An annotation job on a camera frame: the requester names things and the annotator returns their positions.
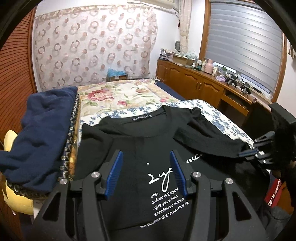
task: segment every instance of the window blind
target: window blind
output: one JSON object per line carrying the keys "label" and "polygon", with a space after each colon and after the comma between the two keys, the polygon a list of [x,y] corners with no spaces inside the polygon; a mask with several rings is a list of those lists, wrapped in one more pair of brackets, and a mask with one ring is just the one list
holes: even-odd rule
{"label": "window blind", "polygon": [[235,0],[210,1],[205,57],[274,91],[281,63],[280,28],[256,4]]}

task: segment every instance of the patterned curtain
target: patterned curtain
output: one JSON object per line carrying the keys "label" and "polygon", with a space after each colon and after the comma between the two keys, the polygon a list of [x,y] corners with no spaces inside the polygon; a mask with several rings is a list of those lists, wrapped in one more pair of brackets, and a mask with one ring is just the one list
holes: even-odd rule
{"label": "patterned curtain", "polygon": [[150,76],[157,36],[153,8],[84,6],[41,15],[34,31],[34,60],[42,91],[104,82],[109,68],[129,78]]}
{"label": "patterned curtain", "polygon": [[289,55],[291,55],[292,58],[295,58],[296,57],[295,50],[294,50],[294,48],[292,47],[291,44],[290,44],[290,49],[289,49]]}
{"label": "patterned curtain", "polygon": [[180,0],[180,52],[188,52],[192,0]]}

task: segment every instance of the wooden louvered door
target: wooden louvered door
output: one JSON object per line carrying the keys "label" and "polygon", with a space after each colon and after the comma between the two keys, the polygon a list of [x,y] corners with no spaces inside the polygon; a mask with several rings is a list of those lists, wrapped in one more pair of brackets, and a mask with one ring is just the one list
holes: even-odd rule
{"label": "wooden louvered door", "polygon": [[36,92],[31,37],[35,9],[17,25],[0,50],[0,140],[8,130],[20,132],[27,98]]}

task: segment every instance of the floral bedspread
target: floral bedspread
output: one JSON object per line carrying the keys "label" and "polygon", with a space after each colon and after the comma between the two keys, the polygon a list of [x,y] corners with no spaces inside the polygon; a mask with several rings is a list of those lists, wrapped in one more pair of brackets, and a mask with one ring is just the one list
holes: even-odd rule
{"label": "floral bedspread", "polygon": [[175,102],[155,80],[117,80],[78,87],[81,117],[131,107]]}
{"label": "floral bedspread", "polygon": [[232,139],[241,139],[244,142],[247,142],[252,148],[254,142],[252,139],[236,124],[234,124],[230,119],[223,115],[216,108],[208,104],[203,100],[185,100],[179,102],[166,102],[161,104],[150,104],[147,106],[128,108],[125,110],[115,110],[103,114],[97,115],[88,115],[80,119],[79,135],[77,143],[80,143],[81,138],[81,128],[83,123],[87,123],[91,126],[94,126],[100,122],[100,120],[106,116],[111,116],[112,118],[124,118],[137,115],[147,114],[149,112],[159,109],[162,105],[168,105],[179,108],[188,108],[193,109],[194,107],[199,107],[201,113],[206,117],[208,121],[213,123],[222,133],[228,135]]}

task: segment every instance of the shirt sleeve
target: shirt sleeve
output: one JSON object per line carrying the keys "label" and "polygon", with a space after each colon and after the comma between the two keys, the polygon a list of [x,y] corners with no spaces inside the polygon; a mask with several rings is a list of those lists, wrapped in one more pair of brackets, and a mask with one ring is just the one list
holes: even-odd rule
{"label": "shirt sleeve", "polygon": [[213,123],[208,121],[204,115],[201,114],[201,109],[195,107],[192,109],[192,120],[188,123],[194,129],[200,130],[205,136],[215,136],[227,138]]}
{"label": "shirt sleeve", "polygon": [[98,170],[110,151],[113,138],[96,126],[83,124],[74,180],[85,178]]}

